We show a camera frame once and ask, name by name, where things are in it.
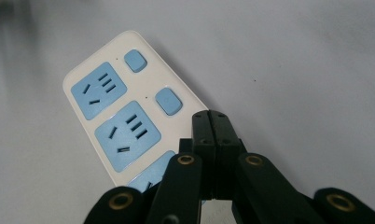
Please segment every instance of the white power strip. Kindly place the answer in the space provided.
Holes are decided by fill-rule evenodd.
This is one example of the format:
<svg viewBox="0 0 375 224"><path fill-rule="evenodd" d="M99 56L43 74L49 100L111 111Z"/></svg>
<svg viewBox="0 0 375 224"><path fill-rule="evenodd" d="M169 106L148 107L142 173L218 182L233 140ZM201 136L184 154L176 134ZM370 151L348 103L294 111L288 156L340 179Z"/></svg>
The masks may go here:
<svg viewBox="0 0 375 224"><path fill-rule="evenodd" d="M72 70L63 89L115 185L141 191L160 182L179 139L191 138L192 115L208 109L135 31ZM206 204L206 219L230 210Z"/></svg>

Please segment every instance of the power outlet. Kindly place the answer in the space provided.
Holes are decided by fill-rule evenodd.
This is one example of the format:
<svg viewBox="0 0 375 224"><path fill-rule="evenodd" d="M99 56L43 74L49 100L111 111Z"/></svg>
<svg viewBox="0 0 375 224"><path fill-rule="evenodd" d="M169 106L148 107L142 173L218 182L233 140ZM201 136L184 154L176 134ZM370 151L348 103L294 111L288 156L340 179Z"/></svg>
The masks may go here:
<svg viewBox="0 0 375 224"><path fill-rule="evenodd" d="M126 85L110 63L102 63L71 89L87 120L94 119L126 91Z"/></svg>
<svg viewBox="0 0 375 224"><path fill-rule="evenodd" d="M123 171L161 139L159 130L136 101L99 126L95 136L116 172Z"/></svg>
<svg viewBox="0 0 375 224"><path fill-rule="evenodd" d="M167 151L164 153L160 158L150 164L141 174L136 176L128 186L144 192L158 184L162 180L168 162L173 155L175 155L173 151Z"/></svg>

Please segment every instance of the brass screw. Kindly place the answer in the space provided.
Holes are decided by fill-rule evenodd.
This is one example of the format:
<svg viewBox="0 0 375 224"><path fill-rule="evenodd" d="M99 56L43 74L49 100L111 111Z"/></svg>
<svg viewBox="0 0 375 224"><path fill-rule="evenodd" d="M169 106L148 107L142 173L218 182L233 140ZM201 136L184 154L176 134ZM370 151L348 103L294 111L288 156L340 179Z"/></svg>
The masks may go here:
<svg viewBox="0 0 375 224"><path fill-rule="evenodd" d="M329 194L326 196L326 200L328 203L333 205L333 207L343 211L343 212L353 212L355 210L355 205L346 197L339 195L339 194ZM336 200L341 200L346 204L337 203Z"/></svg>
<svg viewBox="0 0 375 224"><path fill-rule="evenodd" d="M178 162L182 165L189 165L194 162L194 158L191 156L180 156Z"/></svg>
<svg viewBox="0 0 375 224"><path fill-rule="evenodd" d="M118 199L123 199L123 203L118 202ZM109 200L109 207L113 210L122 210L127 208L132 203L132 195L129 192L119 193L114 195L111 200Z"/></svg>
<svg viewBox="0 0 375 224"><path fill-rule="evenodd" d="M245 161L255 166L263 165L263 160L259 156L247 156Z"/></svg>

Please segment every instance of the blue switch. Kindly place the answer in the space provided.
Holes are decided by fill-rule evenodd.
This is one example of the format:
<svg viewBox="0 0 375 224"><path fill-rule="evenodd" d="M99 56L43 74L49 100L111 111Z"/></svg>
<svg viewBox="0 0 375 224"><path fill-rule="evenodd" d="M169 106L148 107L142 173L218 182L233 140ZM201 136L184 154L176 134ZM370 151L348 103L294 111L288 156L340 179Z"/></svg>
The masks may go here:
<svg viewBox="0 0 375 224"><path fill-rule="evenodd" d="M124 61L134 73L141 72L147 65L144 56L136 49L132 49L124 55Z"/></svg>
<svg viewBox="0 0 375 224"><path fill-rule="evenodd" d="M182 108L182 102L169 88L159 91L156 94L156 101L169 116L176 114Z"/></svg>

